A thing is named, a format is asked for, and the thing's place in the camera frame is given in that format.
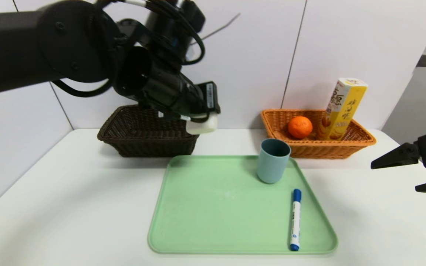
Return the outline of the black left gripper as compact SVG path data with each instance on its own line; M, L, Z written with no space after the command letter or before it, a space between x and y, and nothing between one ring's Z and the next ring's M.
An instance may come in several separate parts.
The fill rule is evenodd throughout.
M220 114L216 84L213 81L194 84L179 74L179 88L169 109L192 122L206 122L213 114Z

